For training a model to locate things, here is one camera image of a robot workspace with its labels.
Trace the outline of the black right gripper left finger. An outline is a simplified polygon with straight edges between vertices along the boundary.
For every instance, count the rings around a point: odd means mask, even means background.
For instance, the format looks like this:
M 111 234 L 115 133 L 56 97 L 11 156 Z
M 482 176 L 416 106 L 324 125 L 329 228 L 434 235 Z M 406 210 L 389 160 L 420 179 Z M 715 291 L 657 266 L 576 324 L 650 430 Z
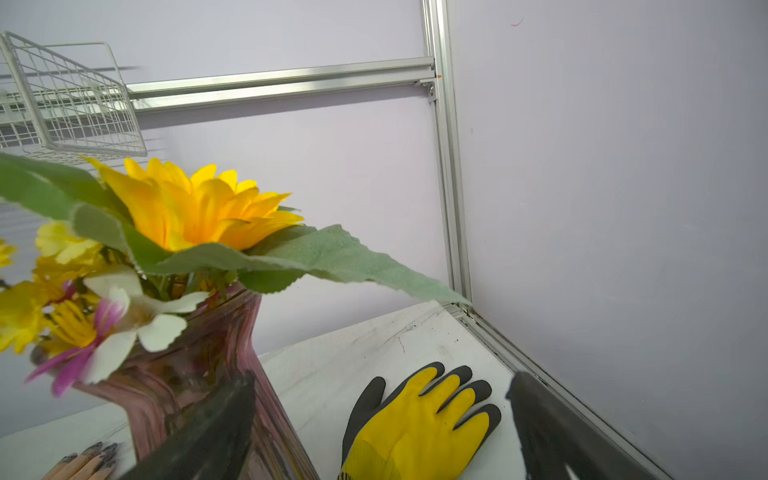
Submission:
M 190 421 L 123 475 L 125 479 L 236 479 L 255 416 L 255 375 L 240 373 L 192 411 Z

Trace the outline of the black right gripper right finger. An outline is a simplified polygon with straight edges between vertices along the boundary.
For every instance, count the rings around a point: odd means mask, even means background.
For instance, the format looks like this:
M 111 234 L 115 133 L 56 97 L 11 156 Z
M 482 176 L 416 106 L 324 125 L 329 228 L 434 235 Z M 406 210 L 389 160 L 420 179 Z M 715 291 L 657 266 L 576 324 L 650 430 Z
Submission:
M 528 479 L 654 477 L 534 375 L 515 373 L 506 398 Z

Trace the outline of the mannequin hand with dark nails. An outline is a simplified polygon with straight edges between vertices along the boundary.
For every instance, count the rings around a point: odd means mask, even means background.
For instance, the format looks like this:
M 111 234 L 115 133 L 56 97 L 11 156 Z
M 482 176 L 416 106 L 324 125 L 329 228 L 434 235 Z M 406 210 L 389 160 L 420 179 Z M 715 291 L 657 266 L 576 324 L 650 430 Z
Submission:
M 43 477 L 43 480 L 105 480 L 117 465 L 119 443 L 98 442 L 63 457 Z

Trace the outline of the purple glass vase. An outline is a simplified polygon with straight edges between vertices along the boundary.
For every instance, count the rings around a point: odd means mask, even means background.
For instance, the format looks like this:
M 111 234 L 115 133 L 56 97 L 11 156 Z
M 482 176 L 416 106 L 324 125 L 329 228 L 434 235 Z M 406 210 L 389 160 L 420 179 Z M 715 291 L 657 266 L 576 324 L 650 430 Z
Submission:
M 315 479 L 318 474 L 252 345 L 262 297 L 240 284 L 214 295 L 189 318 L 171 346 L 149 353 L 135 346 L 110 377 L 76 389 L 121 407 L 137 459 L 144 460 L 189 425 L 193 410 L 236 377 L 253 380 L 253 414 L 243 479 Z

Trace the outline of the artificial flower bouquet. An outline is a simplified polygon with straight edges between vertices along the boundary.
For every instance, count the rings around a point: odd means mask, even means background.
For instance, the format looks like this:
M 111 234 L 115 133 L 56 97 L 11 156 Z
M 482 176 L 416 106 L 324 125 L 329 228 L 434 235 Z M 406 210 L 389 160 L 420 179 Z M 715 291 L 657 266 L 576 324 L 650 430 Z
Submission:
M 194 314 L 237 290 L 274 294 L 304 276 L 371 282 L 425 301 L 462 296 L 338 225 L 305 224 L 286 198 L 210 164 L 127 159 L 116 170 L 3 155 L 1 197 L 44 219 L 28 279 L 1 284 L 1 347 L 37 347 L 61 396 L 108 379 L 132 350 L 167 351 Z

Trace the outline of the aluminium frame profiles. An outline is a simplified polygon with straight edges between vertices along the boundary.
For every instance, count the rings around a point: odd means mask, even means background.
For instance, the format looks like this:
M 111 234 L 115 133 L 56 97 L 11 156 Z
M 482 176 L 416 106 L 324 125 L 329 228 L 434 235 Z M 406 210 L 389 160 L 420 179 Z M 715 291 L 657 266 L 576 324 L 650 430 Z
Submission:
M 447 5 L 426 1 L 421 10 L 426 53 L 420 58 L 135 83 L 129 86 L 129 95 L 137 111 L 156 114 L 300 96 L 422 88 L 434 112 L 449 283 L 460 294 L 470 296 Z M 524 396 L 535 400 L 530 415 L 536 424 L 563 428 L 574 440 L 596 441 L 599 456 L 619 464 L 613 478 L 665 477 L 662 468 L 467 306 L 425 303 L 380 316 L 271 352 L 266 357 L 267 369 L 283 381 L 297 371 L 300 360 L 317 360 L 344 343 L 360 341 L 359 378 L 366 379 L 378 358 L 391 360 L 396 370 L 404 368 L 404 358 L 395 355 L 389 340 L 407 334 L 424 347 L 426 356 L 456 355 L 461 363 L 470 365 L 478 378 L 490 381 L 492 398 L 504 411 L 511 408 L 510 386 L 521 385 Z

